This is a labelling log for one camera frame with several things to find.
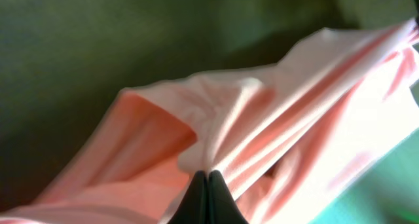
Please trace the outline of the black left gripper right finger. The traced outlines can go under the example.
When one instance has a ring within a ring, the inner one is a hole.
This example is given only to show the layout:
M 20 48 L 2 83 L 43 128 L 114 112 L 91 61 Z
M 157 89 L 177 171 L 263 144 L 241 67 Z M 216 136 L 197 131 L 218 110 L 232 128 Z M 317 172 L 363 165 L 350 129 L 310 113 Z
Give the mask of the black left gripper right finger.
M 208 191 L 209 224 L 248 224 L 220 171 L 209 174 Z

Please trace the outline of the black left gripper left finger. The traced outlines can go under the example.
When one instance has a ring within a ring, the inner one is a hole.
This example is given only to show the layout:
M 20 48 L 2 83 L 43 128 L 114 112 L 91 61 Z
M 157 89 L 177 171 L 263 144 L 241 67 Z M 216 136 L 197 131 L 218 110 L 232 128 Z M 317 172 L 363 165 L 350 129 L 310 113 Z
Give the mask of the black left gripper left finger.
M 206 174 L 198 171 L 168 224 L 206 224 L 208 182 Z

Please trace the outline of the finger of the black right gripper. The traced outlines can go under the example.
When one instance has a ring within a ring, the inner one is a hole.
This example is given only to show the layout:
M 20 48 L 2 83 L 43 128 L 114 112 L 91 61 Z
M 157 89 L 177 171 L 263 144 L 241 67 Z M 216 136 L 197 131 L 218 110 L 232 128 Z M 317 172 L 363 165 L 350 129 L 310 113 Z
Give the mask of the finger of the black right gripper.
M 416 16 L 414 17 L 414 22 L 415 22 L 416 26 L 418 26 L 418 24 L 419 24 L 419 22 L 418 22 L 419 0 L 413 0 L 413 1 L 414 1 L 415 10 L 416 10 Z

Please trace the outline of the salmon pink printed t-shirt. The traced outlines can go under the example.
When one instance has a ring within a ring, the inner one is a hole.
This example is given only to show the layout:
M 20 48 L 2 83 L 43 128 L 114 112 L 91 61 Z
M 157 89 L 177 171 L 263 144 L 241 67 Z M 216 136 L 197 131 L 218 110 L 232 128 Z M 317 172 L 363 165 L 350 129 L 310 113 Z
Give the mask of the salmon pink printed t-shirt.
M 62 173 L 1 222 L 168 223 L 194 174 L 218 170 L 248 223 L 308 223 L 418 128 L 417 42 L 414 19 L 324 28 L 274 64 L 121 90 Z

